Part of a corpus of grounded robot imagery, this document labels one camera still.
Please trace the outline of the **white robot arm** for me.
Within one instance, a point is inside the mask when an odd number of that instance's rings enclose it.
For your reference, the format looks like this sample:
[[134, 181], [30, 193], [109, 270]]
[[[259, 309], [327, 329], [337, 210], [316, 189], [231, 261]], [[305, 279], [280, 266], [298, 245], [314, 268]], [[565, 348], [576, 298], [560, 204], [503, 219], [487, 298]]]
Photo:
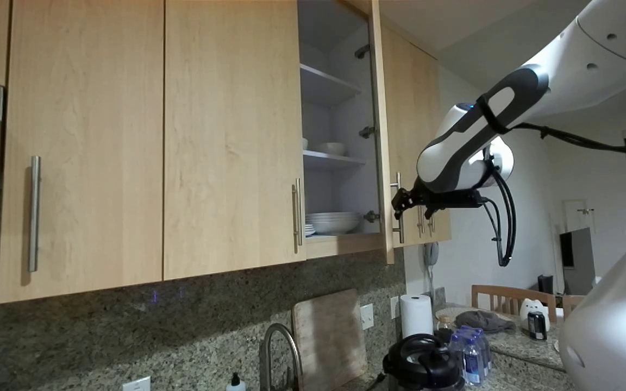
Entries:
[[[538, 55], [469, 104], [458, 104], [418, 155], [418, 178], [392, 209], [473, 209], [513, 171], [508, 134], [535, 131], [576, 148], [598, 144], [551, 128], [556, 116], [626, 93], [626, 0], [590, 0]], [[626, 391], [626, 253], [564, 319], [560, 356], [576, 391]]]

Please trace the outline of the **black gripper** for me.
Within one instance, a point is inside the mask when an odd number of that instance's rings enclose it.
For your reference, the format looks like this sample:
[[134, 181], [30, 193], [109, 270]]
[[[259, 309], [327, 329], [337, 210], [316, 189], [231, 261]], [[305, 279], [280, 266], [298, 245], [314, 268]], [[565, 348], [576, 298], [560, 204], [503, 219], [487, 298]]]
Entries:
[[426, 195], [424, 189], [401, 187], [396, 195], [392, 197], [393, 217], [401, 219], [406, 209], [413, 209], [415, 204], [422, 204], [422, 203], [426, 206], [426, 212], [433, 216], [443, 209], [476, 209], [484, 204], [484, 195], [475, 189]]

